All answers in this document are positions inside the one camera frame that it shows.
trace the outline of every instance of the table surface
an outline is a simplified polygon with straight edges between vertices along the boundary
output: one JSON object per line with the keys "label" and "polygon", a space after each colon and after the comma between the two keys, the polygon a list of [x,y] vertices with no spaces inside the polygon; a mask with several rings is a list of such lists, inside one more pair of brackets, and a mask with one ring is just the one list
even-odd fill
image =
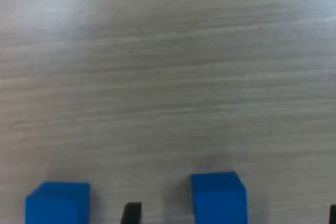
{"label": "table surface", "polygon": [[0,220],[45,180],[92,224],[192,224],[190,174],[235,170],[250,224],[336,202],[336,0],[0,0]]}

